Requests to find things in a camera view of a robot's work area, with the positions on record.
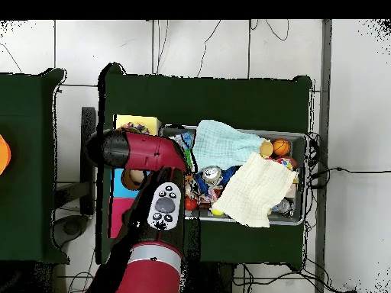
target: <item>yellow box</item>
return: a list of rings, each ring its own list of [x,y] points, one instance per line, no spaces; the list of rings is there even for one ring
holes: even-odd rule
[[[156,117],[144,117],[144,116],[132,116],[132,115],[121,115],[117,114],[117,121],[115,122],[115,128],[127,124],[128,122],[134,122],[142,124],[150,131],[151,135],[157,135],[161,122]]]

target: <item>dark green table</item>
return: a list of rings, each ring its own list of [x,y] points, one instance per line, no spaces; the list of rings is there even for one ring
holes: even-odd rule
[[[235,128],[307,133],[311,80],[187,79],[125,75],[114,63],[99,76],[99,122],[112,128],[114,114],[157,117],[163,124],[197,125],[215,119]],[[110,169],[103,172],[102,261],[107,238]],[[303,226],[249,228],[235,223],[203,221],[201,260],[210,262],[302,263]]]
[[[62,69],[0,74],[0,134],[11,162],[0,175],[0,260],[66,263],[50,234],[54,192],[53,94]]]

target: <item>pink box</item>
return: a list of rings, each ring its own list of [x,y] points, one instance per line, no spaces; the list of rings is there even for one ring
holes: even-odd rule
[[[122,226],[122,214],[131,207],[133,201],[133,198],[113,198],[111,232],[108,229],[108,237],[116,238]]]

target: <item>gray plastic bin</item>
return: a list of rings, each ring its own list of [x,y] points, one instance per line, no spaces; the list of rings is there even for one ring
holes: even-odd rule
[[[177,128],[177,125],[167,124],[162,126],[159,130],[159,135],[163,137],[170,137],[175,134],[185,133],[189,131],[196,134],[197,126],[183,126],[183,128]],[[256,134],[262,138],[276,140],[283,138],[290,142],[290,151],[287,155],[293,157],[297,162],[296,171],[299,173],[299,184],[297,185],[296,199],[291,199],[294,205],[294,211],[290,217],[285,217],[277,212],[272,212],[269,216],[270,224],[278,225],[290,225],[296,226],[301,224],[304,220],[305,206],[307,199],[307,181],[308,175],[308,156],[309,156],[309,138],[304,134],[299,133],[284,133],[277,131],[265,131],[265,130],[244,130],[238,129],[241,132]],[[227,217],[225,214],[222,216],[215,216],[208,210],[200,211],[185,211],[185,217],[198,217],[200,214],[201,221],[224,221],[224,222],[236,222],[236,220]]]

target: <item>white cloth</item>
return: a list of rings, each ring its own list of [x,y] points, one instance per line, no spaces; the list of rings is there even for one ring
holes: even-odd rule
[[[213,208],[239,224],[269,227],[267,212],[283,200],[295,177],[296,172],[284,165],[252,153],[229,180]]]

